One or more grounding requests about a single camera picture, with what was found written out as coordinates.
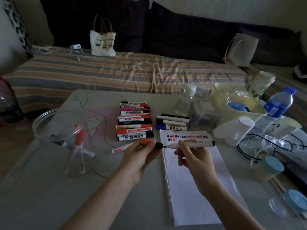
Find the barcode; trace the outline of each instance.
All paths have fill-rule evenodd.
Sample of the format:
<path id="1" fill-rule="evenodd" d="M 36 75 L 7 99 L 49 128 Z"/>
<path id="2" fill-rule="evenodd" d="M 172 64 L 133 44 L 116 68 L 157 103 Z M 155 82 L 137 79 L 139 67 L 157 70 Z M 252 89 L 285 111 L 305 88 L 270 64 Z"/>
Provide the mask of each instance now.
<path id="1" fill-rule="evenodd" d="M 270 112 L 268 113 L 268 115 L 273 116 L 273 115 L 275 115 L 276 112 L 278 112 L 278 108 L 273 107 L 273 108 L 270 110 Z"/>

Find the tote bag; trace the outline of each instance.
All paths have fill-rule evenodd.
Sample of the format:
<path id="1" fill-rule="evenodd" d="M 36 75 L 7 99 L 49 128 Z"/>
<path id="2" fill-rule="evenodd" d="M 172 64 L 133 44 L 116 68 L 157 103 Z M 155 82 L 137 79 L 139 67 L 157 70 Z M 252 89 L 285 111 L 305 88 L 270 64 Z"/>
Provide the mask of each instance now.
<path id="1" fill-rule="evenodd" d="M 95 56 L 115 56 L 116 52 L 113 49 L 115 33 L 113 32 L 112 24 L 109 19 L 101 18 L 101 30 L 100 33 L 96 32 L 95 24 L 97 16 L 101 18 L 100 15 L 96 15 L 93 23 L 93 30 L 90 32 L 91 41 L 91 54 Z M 107 30 L 104 21 L 108 21 L 110 24 L 110 31 Z"/>
<path id="2" fill-rule="evenodd" d="M 249 67 L 258 41 L 259 39 L 250 35 L 237 33 L 229 44 L 231 45 L 230 50 L 228 51 L 228 46 L 225 52 L 225 60 L 229 60 L 238 67 Z"/>

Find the person's right hand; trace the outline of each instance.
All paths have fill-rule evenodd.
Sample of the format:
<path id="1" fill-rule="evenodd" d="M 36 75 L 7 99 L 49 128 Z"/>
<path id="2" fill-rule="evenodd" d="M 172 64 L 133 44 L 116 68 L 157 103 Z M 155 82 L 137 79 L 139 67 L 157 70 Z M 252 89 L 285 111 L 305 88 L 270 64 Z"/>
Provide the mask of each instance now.
<path id="1" fill-rule="evenodd" d="M 178 165 L 184 165 L 190 170 L 199 192 L 206 196 L 211 187 L 220 184 L 214 170 L 211 154 L 205 148 L 189 148 L 185 142 L 196 142 L 196 140 L 179 140 L 180 149 L 174 152 L 175 155 L 178 155 Z"/>

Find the water bottle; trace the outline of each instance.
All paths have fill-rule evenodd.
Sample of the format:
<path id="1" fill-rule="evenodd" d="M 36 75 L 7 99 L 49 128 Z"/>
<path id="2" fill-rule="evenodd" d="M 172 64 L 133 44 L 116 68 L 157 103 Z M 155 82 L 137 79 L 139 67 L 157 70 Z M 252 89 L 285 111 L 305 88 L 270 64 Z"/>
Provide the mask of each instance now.
<path id="1" fill-rule="evenodd" d="M 267 103 L 263 106 L 268 114 L 262 116 L 253 127 L 253 131 L 258 134 L 263 134 L 271 124 L 278 119 L 293 103 L 293 94 L 296 89 L 286 87 L 284 91 L 274 94 Z"/>
<path id="2" fill-rule="evenodd" d="M 196 92 L 196 86 L 191 83 L 184 83 L 181 86 L 179 99 L 175 105 L 175 112 L 177 115 L 180 116 L 188 115 L 195 92 Z"/>
<path id="3" fill-rule="evenodd" d="M 25 119 L 16 99 L 0 89 L 0 116 L 8 123 L 18 123 Z"/>

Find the floor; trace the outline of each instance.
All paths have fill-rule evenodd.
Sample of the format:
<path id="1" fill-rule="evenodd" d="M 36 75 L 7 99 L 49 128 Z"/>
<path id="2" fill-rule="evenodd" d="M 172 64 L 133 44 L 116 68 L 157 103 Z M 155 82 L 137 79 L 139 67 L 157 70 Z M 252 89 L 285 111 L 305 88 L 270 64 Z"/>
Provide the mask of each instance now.
<path id="1" fill-rule="evenodd" d="M 31 125 L 29 122 L 28 127 L 21 130 L 20 127 L 0 127 L 0 181 L 34 140 Z"/>

